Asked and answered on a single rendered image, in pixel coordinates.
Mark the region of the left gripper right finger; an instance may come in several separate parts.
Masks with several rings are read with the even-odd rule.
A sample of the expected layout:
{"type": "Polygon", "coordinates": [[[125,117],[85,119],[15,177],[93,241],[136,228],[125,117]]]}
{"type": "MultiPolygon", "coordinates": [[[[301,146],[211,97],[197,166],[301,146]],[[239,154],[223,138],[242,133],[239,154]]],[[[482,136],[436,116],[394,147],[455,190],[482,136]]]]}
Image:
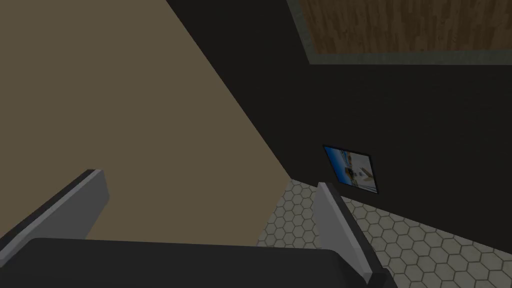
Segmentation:
{"type": "Polygon", "coordinates": [[[312,210],[323,249],[341,256],[367,285],[389,284],[389,271],[333,184],[318,183],[312,210]]]}

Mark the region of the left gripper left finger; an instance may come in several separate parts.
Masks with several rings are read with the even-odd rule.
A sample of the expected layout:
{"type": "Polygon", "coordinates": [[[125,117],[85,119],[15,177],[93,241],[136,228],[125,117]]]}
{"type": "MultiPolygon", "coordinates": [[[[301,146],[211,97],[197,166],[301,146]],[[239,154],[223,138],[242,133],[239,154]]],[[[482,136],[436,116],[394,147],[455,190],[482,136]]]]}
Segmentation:
{"type": "Polygon", "coordinates": [[[33,239],[85,239],[109,198],[104,171],[87,169],[0,237],[0,268],[33,239]]]}

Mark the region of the blue framed wall picture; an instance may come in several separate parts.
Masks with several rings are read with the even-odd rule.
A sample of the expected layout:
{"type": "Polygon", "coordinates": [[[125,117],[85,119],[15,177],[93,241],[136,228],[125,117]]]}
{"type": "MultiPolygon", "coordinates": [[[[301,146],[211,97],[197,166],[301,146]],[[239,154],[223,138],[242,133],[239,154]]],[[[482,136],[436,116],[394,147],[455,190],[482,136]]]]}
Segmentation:
{"type": "Polygon", "coordinates": [[[379,193],[373,161],[369,154],[332,145],[322,147],[339,183],[373,194],[379,193]]]}

